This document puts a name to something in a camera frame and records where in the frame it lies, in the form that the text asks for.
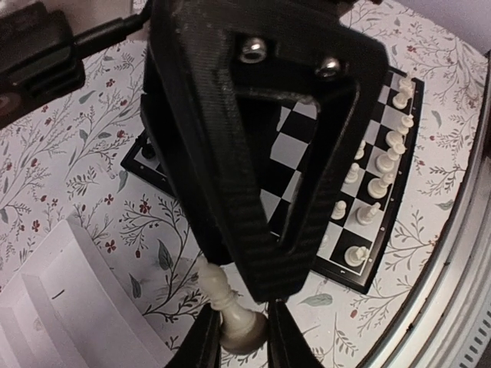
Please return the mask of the white chess piece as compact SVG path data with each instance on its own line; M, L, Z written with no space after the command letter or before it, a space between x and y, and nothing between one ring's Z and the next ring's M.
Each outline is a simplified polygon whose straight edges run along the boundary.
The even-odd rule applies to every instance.
M343 200L337 201L334 205L333 212L331 214L331 219L340 220L344 218L346 214L347 203Z
M396 143L403 143L405 136L414 126L414 116L407 115L401 118L396 130L391 130L385 136L385 142L388 146L394 146Z
M381 173L391 172L395 167L395 163L405 152L405 145L396 143L386 153L383 153L376 158L375 166L377 170Z

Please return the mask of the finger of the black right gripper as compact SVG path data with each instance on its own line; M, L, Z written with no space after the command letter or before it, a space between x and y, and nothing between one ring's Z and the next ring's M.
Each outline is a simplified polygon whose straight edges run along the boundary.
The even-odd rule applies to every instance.
M140 116L146 134L200 250L208 262L227 265L229 251L209 211L149 47L146 52L140 98Z
M223 243L259 303L298 293L388 69L352 1L155 1L150 48ZM275 238L260 199L284 102L312 103L309 159Z

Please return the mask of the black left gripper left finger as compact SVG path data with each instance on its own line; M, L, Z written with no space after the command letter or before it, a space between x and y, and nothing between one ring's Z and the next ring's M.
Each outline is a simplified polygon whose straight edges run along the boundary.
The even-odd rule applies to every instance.
M220 324L220 313L204 306L166 368L220 367Z

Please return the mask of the black white chessboard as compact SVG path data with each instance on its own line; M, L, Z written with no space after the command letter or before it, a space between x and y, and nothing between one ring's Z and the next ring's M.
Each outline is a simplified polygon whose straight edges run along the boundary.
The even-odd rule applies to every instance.
M403 110L398 110L392 104L392 99L399 91L399 80L405 76L403 71L392 67L385 77L384 86L364 135L364 156L355 161L360 166L358 180L352 184L344 184L337 196L339 201L347 203L346 214L340 220L329 221L325 234L329 235L330 242L326 247L319 248L318 258L313 267L314 272L361 294L369 291L387 247L414 153L424 83L418 79L412 80L414 95ZM383 175L375 166L376 158L389 150L385 136L391 130L395 130L401 118L407 115L414 116L414 126L404 138L406 152L395 163L394 182L388 187L385 197L373 199L368 195L367 185L372 179ZM313 106L301 103L284 105L270 156L269 177L264 180L261 192L269 227L275 238L283 231L293 189L303 170L305 150L314 128ZM373 222L366 226L360 225L356 220L356 211L376 202L381 204L381 208ZM368 260L356 268L344 261L344 253L354 245L370 250Z

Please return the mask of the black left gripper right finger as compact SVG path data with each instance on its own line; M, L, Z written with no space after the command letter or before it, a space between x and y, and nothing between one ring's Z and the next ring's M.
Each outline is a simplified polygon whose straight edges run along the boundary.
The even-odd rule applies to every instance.
M268 367L308 368L321 364L282 300L268 305Z

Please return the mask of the white plastic tray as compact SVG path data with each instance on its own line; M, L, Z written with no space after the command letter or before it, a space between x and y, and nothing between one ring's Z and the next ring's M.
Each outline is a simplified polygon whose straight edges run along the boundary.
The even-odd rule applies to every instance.
M1 292L3 367L164 367L171 358L88 233L66 220Z

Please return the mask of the white chess knight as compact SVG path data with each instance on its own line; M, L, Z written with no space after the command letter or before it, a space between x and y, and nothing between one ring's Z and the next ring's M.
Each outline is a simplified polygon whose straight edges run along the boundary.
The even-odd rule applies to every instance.
M381 204L379 202L376 202L373 205L366 205L364 207L360 207L356 211L356 215L355 215L357 222L363 226L371 224L380 208L381 208Z

